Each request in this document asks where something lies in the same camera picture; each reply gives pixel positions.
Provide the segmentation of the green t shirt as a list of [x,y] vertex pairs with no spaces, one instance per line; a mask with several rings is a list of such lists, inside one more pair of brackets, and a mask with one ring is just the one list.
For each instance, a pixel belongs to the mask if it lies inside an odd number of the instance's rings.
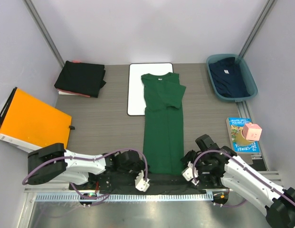
[[186,86],[180,84],[179,74],[162,76],[145,74],[146,108],[143,153],[151,173],[180,175],[183,170],[184,129],[182,99]]

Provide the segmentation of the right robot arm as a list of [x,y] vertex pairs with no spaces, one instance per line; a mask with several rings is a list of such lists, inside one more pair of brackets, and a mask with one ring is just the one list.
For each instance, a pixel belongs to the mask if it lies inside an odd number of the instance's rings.
[[277,185],[248,165],[227,146],[218,147],[210,136],[196,139],[199,151],[181,159],[182,175],[194,186],[226,188],[254,205],[272,228],[295,228],[295,189]]

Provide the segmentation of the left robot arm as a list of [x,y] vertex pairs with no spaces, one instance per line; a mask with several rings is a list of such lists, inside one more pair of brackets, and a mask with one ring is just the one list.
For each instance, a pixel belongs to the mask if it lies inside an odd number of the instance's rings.
[[125,148],[101,155],[86,155],[64,149],[62,143],[55,143],[28,154],[28,174],[23,179],[22,185],[40,185],[56,179],[82,185],[90,190],[96,185],[94,175],[102,174],[109,168],[106,159],[111,155],[117,157],[127,152],[134,152],[144,162],[144,168],[139,171],[135,179],[135,186],[140,184],[148,186],[148,163],[142,152]]

